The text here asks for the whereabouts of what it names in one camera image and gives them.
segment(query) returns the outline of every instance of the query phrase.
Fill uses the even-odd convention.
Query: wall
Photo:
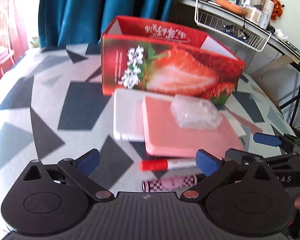
[[[282,17],[274,22],[271,21],[271,25],[281,29],[284,34],[289,36],[289,41],[300,49],[300,0],[283,0],[282,3],[286,6],[283,9]],[[263,52],[255,53],[251,64],[248,66],[247,72],[251,73],[263,65],[266,65],[271,62],[276,55],[277,51],[267,45]],[[271,92],[279,105],[296,95],[299,82],[300,74],[290,65],[283,66],[280,70],[263,77],[263,85]],[[288,120],[293,106],[288,106],[283,109],[283,114]],[[297,111],[293,126],[300,126],[300,107]]]

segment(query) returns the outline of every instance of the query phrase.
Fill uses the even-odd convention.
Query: bag
[[[158,20],[117,16],[101,39],[104,95],[125,87],[224,104],[246,66],[207,33]]]
[[[207,99],[175,95],[171,111],[181,128],[216,129],[222,122],[218,109]]]

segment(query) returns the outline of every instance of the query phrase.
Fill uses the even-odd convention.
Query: round black plate
[[[220,228],[239,236],[267,236],[284,229],[293,203],[283,187],[253,179],[226,185],[207,198],[206,210]]]
[[[291,167],[298,167],[300,169],[300,155],[292,156],[288,160],[288,164]]]
[[[45,236],[80,222],[88,210],[86,195],[75,187],[40,179],[8,194],[1,213],[7,224],[25,235]]]

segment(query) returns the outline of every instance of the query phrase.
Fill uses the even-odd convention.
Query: patterned tablecloth
[[[145,144],[113,137],[113,97],[102,95],[100,46],[69,45],[33,49],[0,80],[0,206],[30,160],[43,164],[80,155],[96,148],[100,166],[90,178],[118,191],[142,191],[141,181],[155,177],[195,174],[197,168],[141,172]],[[246,151],[270,157],[279,148],[254,143],[252,135],[293,134],[283,116],[246,74],[226,108],[247,134]],[[5,223],[0,213],[0,226]]]

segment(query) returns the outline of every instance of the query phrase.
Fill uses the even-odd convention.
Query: black triangle pattern
[[[100,83],[71,81],[58,130],[91,130],[109,99],[102,94]]]
[[[89,82],[91,79],[95,78],[96,76],[101,75],[101,66],[95,71],[93,72],[85,82]]]
[[[101,45],[100,44],[88,44],[85,55],[98,55],[101,54]]]
[[[0,169],[32,142],[32,133],[4,122],[0,129]]]
[[[218,111],[225,110],[226,108],[223,105],[214,105]]]
[[[64,141],[30,108],[31,126],[39,160],[64,145]]]
[[[100,150],[100,163],[89,178],[106,189],[110,189],[133,164],[130,157],[108,135]]]
[[[141,157],[141,159],[148,160],[148,159],[152,158],[152,156],[149,156],[146,152],[146,143],[145,142],[130,142],[130,144],[136,150],[136,152]],[[153,171],[152,173],[158,179],[160,179],[166,173],[166,171]]]
[[[265,122],[256,102],[250,97],[250,93],[233,91],[232,94],[239,101],[240,105],[245,109],[254,123]]]
[[[58,47],[45,47],[43,48],[43,50],[41,50],[41,53],[48,52],[48,51],[55,51],[55,50],[63,50],[63,49],[66,49],[65,45],[61,45]]]
[[[66,49],[66,51],[67,51],[70,59],[72,60],[73,64],[88,59],[87,57],[84,57],[82,55],[76,54],[76,53],[74,53],[72,51],[69,51],[67,49]]]
[[[19,78],[0,105],[0,110],[31,106],[34,77]]]
[[[43,71],[46,71],[52,67],[57,66],[58,64],[64,63],[69,60],[67,56],[52,56],[48,55],[43,61],[41,61],[28,75],[27,77],[30,78],[31,76],[35,76]]]
[[[243,74],[241,74],[240,79],[246,83],[249,82],[249,79],[247,79]]]

